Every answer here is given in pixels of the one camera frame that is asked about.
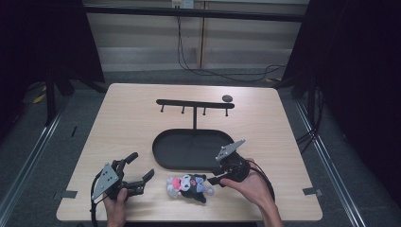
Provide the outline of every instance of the black cable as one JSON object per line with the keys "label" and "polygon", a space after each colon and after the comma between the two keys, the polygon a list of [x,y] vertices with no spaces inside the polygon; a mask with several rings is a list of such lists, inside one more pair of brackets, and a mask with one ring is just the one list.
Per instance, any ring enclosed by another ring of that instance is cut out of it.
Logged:
{"label": "black cable", "polygon": [[[259,80],[262,80],[266,77],[266,75],[268,73],[274,72],[280,68],[286,67],[286,65],[283,64],[272,64],[269,65],[265,68],[265,71],[263,73],[246,73],[246,74],[239,74],[239,73],[235,73],[235,74],[218,74],[215,72],[212,72],[210,70],[205,70],[205,69],[191,69],[189,68],[188,64],[186,63],[185,57],[183,55],[183,39],[182,39],[182,35],[181,35],[181,18],[177,17],[177,23],[178,23],[178,48],[177,48],[177,52],[178,52],[178,63],[181,66],[182,69],[187,70],[193,74],[196,74],[198,76],[203,76],[203,77],[210,77],[210,76],[218,76],[218,77],[222,77],[225,79],[230,79],[233,81],[238,81],[238,82],[257,82]],[[258,79],[250,79],[250,80],[246,80],[246,79],[233,79],[230,78],[229,76],[261,76]]]}
{"label": "black cable", "polygon": [[256,162],[251,161],[251,160],[247,160],[247,162],[253,163],[255,166],[257,166],[257,168],[251,167],[251,170],[255,171],[256,173],[258,173],[263,178],[263,180],[265,181],[266,185],[268,186],[268,189],[270,191],[271,197],[275,201],[274,189],[273,189],[273,186],[271,185],[271,182],[269,181],[268,176],[266,176],[266,173],[263,171],[263,169]]}
{"label": "black cable", "polygon": [[93,225],[94,227],[98,227],[98,225],[97,225],[97,220],[96,220],[96,207],[97,207],[97,203],[95,203],[95,202],[92,200],[92,196],[94,195],[95,185],[96,185],[97,179],[99,179],[99,177],[100,177],[100,175],[101,175],[101,172],[102,172],[102,171],[100,171],[99,173],[97,173],[97,175],[95,176],[94,181],[92,182],[92,186],[91,186],[91,221],[92,221],[92,225]]}
{"label": "black cable", "polygon": [[310,130],[309,132],[307,132],[305,135],[301,136],[300,138],[297,139],[297,143],[303,143],[304,140],[306,139],[306,137],[308,135],[311,135],[311,138],[309,140],[309,142],[306,144],[306,146],[301,150],[301,154],[304,154],[304,152],[306,151],[306,149],[309,147],[309,145],[312,143],[313,140],[315,140],[316,135],[318,134],[318,130],[319,130],[319,126],[321,125],[321,121],[322,121],[322,116],[323,116],[323,107],[324,107],[324,100],[323,100],[323,96],[322,96],[322,91],[317,87],[316,88],[318,90],[318,108],[319,108],[319,117],[317,122],[312,122],[312,127],[313,129]]}

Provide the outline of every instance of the handheld controller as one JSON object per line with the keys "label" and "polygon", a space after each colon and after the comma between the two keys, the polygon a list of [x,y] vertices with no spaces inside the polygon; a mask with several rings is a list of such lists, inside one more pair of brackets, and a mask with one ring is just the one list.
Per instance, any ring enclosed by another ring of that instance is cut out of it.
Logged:
{"label": "handheld controller", "polygon": [[126,164],[130,164],[133,160],[138,157],[138,153],[134,152],[126,159],[120,161],[114,160],[113,163],[106,164],[103,169],[95,176],[95,179],[91,187],[91,218],[92,223],[97,227],[96,221],[96,206],[98,202],[95,200],[105,193],[107,197],[112,200],[116,200],[118,193],[122,188],[128,189],[126,200],[131,196],[137,196],[144,194],[145,185],[154,175],[154,169],[151,169],[143,178],[142,181],[127,183],[123,181],[124,178],[124,167]]}
{"label": "handheld controller", "polygon": [[207,181],[211,185],[219,184],[221,187],[225,186],[224,184],[220,183],[220,180],[223,178],[240,183],[248,177],[252,169],[253,171],[257,172],[266,182],[271,197],[275,200],[273,187],[263,170],[260,169],[259,166],[257,166],[259,169],[251,167],[249,163],[250,161],[245,160],[236,152],[236,149],[243,143],[245,143],[244,139],[225,147],[221,147],[221,150],[216,157],[216,161],[220,162],[220,168],[212,171],[212,173],[217,177],[207,179]]}

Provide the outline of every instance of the stuffed animal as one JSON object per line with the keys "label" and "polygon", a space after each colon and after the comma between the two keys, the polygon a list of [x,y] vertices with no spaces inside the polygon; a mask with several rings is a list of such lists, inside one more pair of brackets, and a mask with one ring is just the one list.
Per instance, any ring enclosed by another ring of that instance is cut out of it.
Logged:
{"label": "stuffed animal", "polygon": [[183,195],[185,198],[206,203],[203,193],[213,196],[215,189],[211,185],[204,186],[205,180],[206,175],[204,174],[186,174],[181,178],[169,177],[167,179],[167,194],[172,198]]}

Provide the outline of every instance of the black curtain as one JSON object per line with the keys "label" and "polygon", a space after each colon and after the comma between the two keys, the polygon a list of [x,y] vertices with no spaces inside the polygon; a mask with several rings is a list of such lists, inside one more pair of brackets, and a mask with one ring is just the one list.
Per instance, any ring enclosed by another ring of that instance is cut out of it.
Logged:
{"label": "black curtain", "polygon": [[283,80],[314,79],[361,160],[401,205],[401,2],[311,0]]}
{"label": "black curtain", "polygon": [[0,102],[0,137],[21,110],[26,88],[45,81],[49,68],[65,79],[104,82],[86,13],[48,4],[82,6],[80,0],[0,1],[0,96],[6,97]]}

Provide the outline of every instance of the wrist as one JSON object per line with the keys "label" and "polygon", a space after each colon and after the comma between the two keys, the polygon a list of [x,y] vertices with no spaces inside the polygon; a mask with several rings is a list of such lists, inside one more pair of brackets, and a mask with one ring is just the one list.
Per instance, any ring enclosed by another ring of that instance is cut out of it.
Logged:
{"label": "wrist", "polygon": [[280,217],[280,213],[278,211],[278,207],[274,203],[274,201],[264,202],[263,204],[258,205],[258,207],[262,214],[265,226],[271,226],[271,227],[284,226],[283,221],[281,220]]}
{"label": "wrist", "polygon": [[124,227],[124,224],[107,223],[107,227]]}

